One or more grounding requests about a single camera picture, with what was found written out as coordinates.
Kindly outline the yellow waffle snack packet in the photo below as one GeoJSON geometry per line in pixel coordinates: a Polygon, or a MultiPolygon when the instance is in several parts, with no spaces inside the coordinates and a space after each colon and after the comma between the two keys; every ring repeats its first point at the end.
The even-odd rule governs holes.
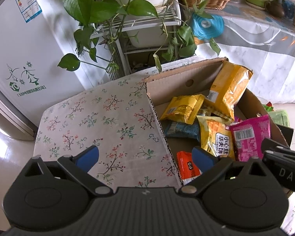
{"type": "Polygon", "coordinates": [[[220,117],[199,116],[200,147],[215,157],[228,156],[235,160],[229,122],[220,117]]]}

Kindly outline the blue snack packet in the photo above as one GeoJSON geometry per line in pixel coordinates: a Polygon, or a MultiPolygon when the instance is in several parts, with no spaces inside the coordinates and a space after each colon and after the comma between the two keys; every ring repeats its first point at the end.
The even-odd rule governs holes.
{"type": "Polygon", "coordinates": [[[190,138],[200,141],[200,126],[194,122],[192,125],[179,122],[171,122],[165,129],[166,137],[190,138]]]}

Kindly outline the pink snack packet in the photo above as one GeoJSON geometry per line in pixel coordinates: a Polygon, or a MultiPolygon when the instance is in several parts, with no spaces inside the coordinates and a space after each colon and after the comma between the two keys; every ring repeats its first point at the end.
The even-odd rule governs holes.
{"type": "Polygon", "coordinates": [[[248,161],[250,157],[262,159],[262,141],[270,138],[270,118],[266,114],[254,117],[230,126],[236,147],[236,160],[248,161]]]}

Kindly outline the yellow barcode snack packet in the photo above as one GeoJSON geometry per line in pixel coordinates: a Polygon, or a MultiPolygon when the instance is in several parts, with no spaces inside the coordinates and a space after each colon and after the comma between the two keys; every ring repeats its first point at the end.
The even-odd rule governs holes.
{"type": "Polygon", "coordinates": [[[203,94],[175,96],[169,102],[160,120],[192,125],[204,100],[203,94]]]}

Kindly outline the orange red snack bar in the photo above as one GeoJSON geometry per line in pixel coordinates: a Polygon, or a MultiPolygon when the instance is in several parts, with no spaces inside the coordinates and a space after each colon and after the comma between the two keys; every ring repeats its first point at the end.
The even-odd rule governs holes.
{"type": "Polygon", "coordinates": [[[192,153],[179,151],[177,153],[177,161],[183,185],[187,185],[202,174],[200,169],[192,161],[192,153]]]}

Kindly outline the cardboard snack box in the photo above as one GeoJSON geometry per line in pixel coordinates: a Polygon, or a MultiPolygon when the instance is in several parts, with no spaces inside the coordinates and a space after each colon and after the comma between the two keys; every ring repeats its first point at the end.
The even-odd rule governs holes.
{"type": "MultiPolygon", "coordinates": [[[[179,186],[183,185],[183,181],[178,169],[177,153],[178,151],[191,152],[194,146],[200,145],[200,141],[179,140],[178,138],[171,140],[169,137],[166,137],[165,129],[169,125],[169,121],[161,120],[161,115],[165,112],[173,97],[196,94],[203,94],[205,97],[212,96],[209,93],[209,89],[212,85],[216,85],[214,81],[220,71],[224,70],[224,65],[236,64],[230,63],[226,57],[202,60],[164,71],[144,80],[150,107],[153,111],[158,131],[162,136],[163,145],[167,155],[170,157],[169,161],[176,173],[179,186]]],[[[226,116],[226,113],[215,108],[216,104],[220,104],[217,101],[219,100],[216,99],[216,102],[212,103],[210,100],[205,99],[203,105],[205,108],[211,109],[213,115],[226,119],[226,122],[230,123],[232,121],[231,117],[226,116]]],[[[237,103],[233,105],[233,109],[234,115],[241,119],[254,118],[258,114],[262,116],[267,115],[260,100],[248,88],[245,89],[237,103]]],[[[270,119],[270,130],[271,139],[283,146],[289,145],[283,133],[272,119],[270,119]]]]}

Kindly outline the orange striped snack packet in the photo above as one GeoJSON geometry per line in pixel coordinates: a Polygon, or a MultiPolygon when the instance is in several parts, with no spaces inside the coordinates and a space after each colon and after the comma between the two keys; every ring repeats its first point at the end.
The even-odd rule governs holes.
{"type": "Polygon", "coordinates": [[[234,121],[234,106],[241,99],[252,76],[252,70],[223,61],[222,69],[210,87],[207,105],[223,117],[234,121]]]}

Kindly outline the patterned tablecloth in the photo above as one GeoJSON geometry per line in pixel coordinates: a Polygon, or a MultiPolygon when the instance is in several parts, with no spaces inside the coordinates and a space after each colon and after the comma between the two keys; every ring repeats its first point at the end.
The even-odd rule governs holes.
{"type": "Polygon", "coordinates": [[[196,55],[227,57],[253,71],[248,88],[273,103],[295,103],[295,27],[246,4],[209,10],[211,19],[193,15],[194,35],[202,41],[196,55]]]}

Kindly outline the white metal plant stand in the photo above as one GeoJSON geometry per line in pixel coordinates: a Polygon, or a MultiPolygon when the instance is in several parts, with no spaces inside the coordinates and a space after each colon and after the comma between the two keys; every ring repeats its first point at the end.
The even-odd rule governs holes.
{"type": "Polygon", "coordinates": [[[169,47],[180,25],[177,0],[162,7],[146,0],[94,2],[89,21],[92,32],[84,51],[95,63],[105,61],[108,76],[117,79],[153,67],[152,54],[169,47]]]}

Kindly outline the white refrigerator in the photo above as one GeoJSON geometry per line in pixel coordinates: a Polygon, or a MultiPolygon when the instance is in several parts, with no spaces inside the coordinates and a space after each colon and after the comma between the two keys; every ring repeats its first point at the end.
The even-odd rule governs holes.
{"type": "Polygon", "coordinates": [[[43,112],[90,86],[58,67],[74,51],[76,23],[62,0],[0,0],[0,128],[33,140],[43,112]]]}

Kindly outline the green pothos plant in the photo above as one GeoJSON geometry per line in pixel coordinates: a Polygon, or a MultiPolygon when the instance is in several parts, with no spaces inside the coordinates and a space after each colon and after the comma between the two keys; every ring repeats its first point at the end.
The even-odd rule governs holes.
{"type": "Polygon", "coordinates": [[[65,11],[74,20],[79,22],[79,28],[74,32],[73,37],[77,45],[77,53],[81,55],[88,52],[91,62],[90,65],[96,66],[97,50],[99,44],[93,35],[100,27],[107,27],[104,35],[103,44],[111,49],[115,42],[122,36],[123,32],[130,26],[130,20],[160,20],[162,34],[168,43],[167,52],[162,57],[168,61],[174,61],[174,50],[178,50],[180,58],[188,58],[194,55],[196,50],[195,40],[208,40],[211,48],[220,53],[220,48],[214,37],[203,35],[199,31],[199,26],[195,23],[197,19],[214,20],[213,15],[205,12],[207,0],[200,0],[194,6],[192,15],[192,25],[182,22],[182,25],[169,36],[165,25],[165,15],[158,13],[156,7],[148,0],[63,0],[65,11]]]}

